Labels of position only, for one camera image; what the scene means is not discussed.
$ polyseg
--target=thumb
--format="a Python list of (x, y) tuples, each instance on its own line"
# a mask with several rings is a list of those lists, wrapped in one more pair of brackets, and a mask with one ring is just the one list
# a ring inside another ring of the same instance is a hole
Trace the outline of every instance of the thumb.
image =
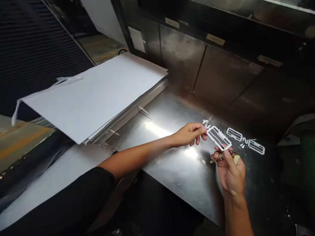
[(230, 152), (228, 150), (224, 150), (223, 155), (224, 155), (224, 159), (226, 160), (226, 162), (229, 166), (229, 170), (232, 173), (236, 173), (238, 170), (236, 168), (236, 164), (235, 164), (233, 157), (231, 156)]
[(206, 132), (207, 132), (206, 127), (205, 126), (201, 126), (199, 129), (197, 129), (196, 131), (193, 132), (193, 135), (195, 137), (197, 137), (197, 136), (200, 136), (200, 135), (202, 135), (202, 134), (204, 134)]

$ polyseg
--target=black mesh panel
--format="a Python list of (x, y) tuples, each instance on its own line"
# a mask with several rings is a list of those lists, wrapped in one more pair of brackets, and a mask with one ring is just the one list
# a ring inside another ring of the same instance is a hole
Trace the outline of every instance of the black mesh panel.
[[(16, 100), (48, 88), (57, 77), (77, 75), (93, 63), (41, 0), (0, 1), (0, 114)], [(38, 115), (21, 104), (18, 119)]]

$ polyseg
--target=finger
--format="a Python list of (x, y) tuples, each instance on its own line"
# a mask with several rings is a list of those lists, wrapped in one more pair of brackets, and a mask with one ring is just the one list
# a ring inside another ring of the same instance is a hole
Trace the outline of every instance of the finger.
[(231, 156), (230, 152), (228, 150), (224, 150), (223, 154), (224, 154), (224, 159), (226, 160), (229, 166), (229, 170), (232, 173), (237, 173), (238, 169), (236, 168), (236, 165), (234, 163), (233, 157)]
[(205, 132), (207, 132), (206, 127), (203, 126), (203, 125), (201, 125), (200, 128), (198, 128), (196, 131), (193, 132), (193, 135), (194, 135), (195, 137), (197, 137), (197, 136), (200, 136), (200, 135), (204, 134)]
[(207, 136), (206, 136), (205, 134), (202, 134), (201, 137), (202, 137), (202, 139), (203, 139), (204, 141), (207, 140)]
[(246, 167), (245, 167), (245, 163), (243, 162), (241, 158), (238, 159), (236, 168), (240, 171), (241, 176), (245, 178)]
[(215, 146), (214, 149), (219, 151), (219, 152), (222, 152), (221, 149), (218, 146)]
[(212, 159), (212, 160), (218, 159), (218, 157), (219, 157), (219, 153), (218, 153), (218, 152), (214, 152), (214, 153), (211, 155), (211, 159)]
[(200, 142), (200, 136), (197, 136), (196, 137), (196, 144), (199, 145), (199, 142)]
[(199, 129), (201, 126), (203, 126), (201, 123), (188, 123), (186, 124), (188, 126), (189, 131), (194, 131), (195, 129)]

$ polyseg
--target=black sleeve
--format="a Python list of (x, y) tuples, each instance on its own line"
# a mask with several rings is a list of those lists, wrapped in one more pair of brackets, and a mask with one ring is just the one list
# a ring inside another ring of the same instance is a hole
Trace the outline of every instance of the black sleeve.
[(114, 188), (114, 176), (95, 167), (27, 213), (0, 235), (82, 235)]

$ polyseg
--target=label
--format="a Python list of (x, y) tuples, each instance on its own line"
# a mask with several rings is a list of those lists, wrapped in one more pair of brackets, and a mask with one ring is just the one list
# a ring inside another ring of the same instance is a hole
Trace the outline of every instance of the label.
[(189, 24), (187, 22), (185, 22), (185, 21), (179, 20), (178, 22), (183, 24), (183, 25), (189, 26)]
[(173, 21), (169, 18), (165, 18), (165, 22), (171, 26), (174, 26), (175, 28), (178, 28), (179, 29), (179, 23), (176, 22), (176, 21)]
[(281, 62), (278, 62), (276, 60), (273, 60), (269, 57), (265, 57), (263, 55), (259, 55), (259, 57), (257, 57), (257, 59), (263, 63), (266, 63), (266, 64), (271, 64), (271, 65), (274, 65), (274, 66), (277, 66), (277, 67), (280, 67), (282, 66), (282, 63)]
[(221, 46), (223, 46), (223, 44), (225, 43), (225, 40), (220, 39), (217, 36), (214, 36), (212, 34), (207, 34), (207, 39), (212, 41), (212, 42), (215, 42), (215, 43), (217, 43), (217, 44), (219, 44)]

